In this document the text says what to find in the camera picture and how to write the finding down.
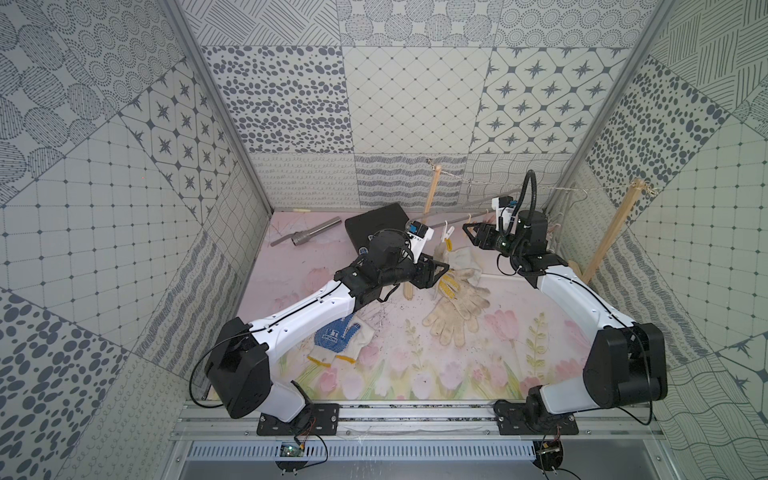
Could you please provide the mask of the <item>white clothes peg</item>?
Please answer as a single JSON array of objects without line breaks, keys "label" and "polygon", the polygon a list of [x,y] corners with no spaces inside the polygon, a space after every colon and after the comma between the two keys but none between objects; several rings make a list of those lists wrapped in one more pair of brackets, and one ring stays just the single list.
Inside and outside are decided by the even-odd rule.
[{"label": "white clothes peg", "polygon": [[446,243],[453,234],[455,227],[444,222],[443,232],[441,234],[441,242]]}]

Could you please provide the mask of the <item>grey clip hanger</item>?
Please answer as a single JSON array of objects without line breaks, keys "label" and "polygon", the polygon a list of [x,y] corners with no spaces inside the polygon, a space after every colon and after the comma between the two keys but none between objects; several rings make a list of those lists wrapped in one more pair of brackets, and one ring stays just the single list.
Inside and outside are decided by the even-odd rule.
[{"label": "grey clip hanger", "polygon": [[490,196],[481,197],[473,201],[457,205],[455,207],[438,209],[429,213],[422,213],[415,215],[411,218],[412,221],[419,221],[430,228],[436,229],[445,222],[451,223],[467,223],[472,219],[483,219],[489,215],[492,208],[492,200],[502,196],[519,196],[519,190],[511,190],[502,192],[500,194],[492,194]]}]

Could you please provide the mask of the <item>beige knit gloves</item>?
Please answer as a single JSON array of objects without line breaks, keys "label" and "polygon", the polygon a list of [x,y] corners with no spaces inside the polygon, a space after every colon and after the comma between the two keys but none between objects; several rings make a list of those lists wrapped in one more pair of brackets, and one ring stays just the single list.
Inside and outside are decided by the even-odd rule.
[{"label": "beige knit gloves", "polygon": [[422,321],[429,328],[430,334],[443,346],[453,343],[457,348],[466,344],[466,332],[479,331],[478,317],[490,307],[490,291],[477,286],[473,280],[479,279],[480,271],[450,270],[461,282],[461,292],[456,300],[443,297],[437,290],[439,300],[433,310]]}]

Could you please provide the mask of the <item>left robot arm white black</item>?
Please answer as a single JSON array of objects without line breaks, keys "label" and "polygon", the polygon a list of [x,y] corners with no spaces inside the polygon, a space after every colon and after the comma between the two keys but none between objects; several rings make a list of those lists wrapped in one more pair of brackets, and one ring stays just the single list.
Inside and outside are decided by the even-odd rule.
[{"label": "left robot arm white black", "polygon": [[240,419],[258,411],[287,424],[307,417],[311,400],[297,384],[272,379],[271,364],[328,324],[373,302],[386,302],[386,287],[435,286],[449,265],[423,252],[433,234],[416,221],[403,230],[380,230],[364,253],[318,291],[267,317],[249,323],[236,317],[225,323],[198,366],[229,416]]}]

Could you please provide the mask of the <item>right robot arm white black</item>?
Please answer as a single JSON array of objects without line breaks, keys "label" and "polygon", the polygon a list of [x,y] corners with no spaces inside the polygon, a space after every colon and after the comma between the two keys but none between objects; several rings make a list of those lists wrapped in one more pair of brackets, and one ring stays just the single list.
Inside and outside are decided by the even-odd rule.
[{"label": "right robot arm white black", "polygon": [[663,332],[611,306],[582,282],[562,257],[549,250],[548,219],[537,208],[535,172],[526,172],[518,198],[497,197],[492,205],[495,224],[463,225],[471,243],[508,259],[513,274],[553,300],[590,343],[580,374],[529,391],[528,420],[624,409],[665,399],[668,383]]}]

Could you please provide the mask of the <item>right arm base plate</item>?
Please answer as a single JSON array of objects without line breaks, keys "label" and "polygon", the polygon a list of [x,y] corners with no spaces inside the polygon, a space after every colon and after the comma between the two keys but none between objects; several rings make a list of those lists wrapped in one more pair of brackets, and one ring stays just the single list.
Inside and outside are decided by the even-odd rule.
[{"label": "right arm base plate", "polygon": [[492,405],[499,434],[524,435],[577,435],[575,418],[566,414],[551,414],[543,407],[529,407],[521,402],[497,400]]}]

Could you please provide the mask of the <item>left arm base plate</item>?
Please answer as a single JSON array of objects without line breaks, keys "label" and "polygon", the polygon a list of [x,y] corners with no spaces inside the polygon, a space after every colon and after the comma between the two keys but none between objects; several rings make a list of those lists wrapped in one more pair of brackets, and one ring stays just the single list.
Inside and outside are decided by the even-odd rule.
[{"label": "left arm base plate", "polygon": [[304,435],[335,436],[337,433],[340,405],[337,403],[312,403],[291,421],[283,422],[275,416],[261,414],[258,436]]}]

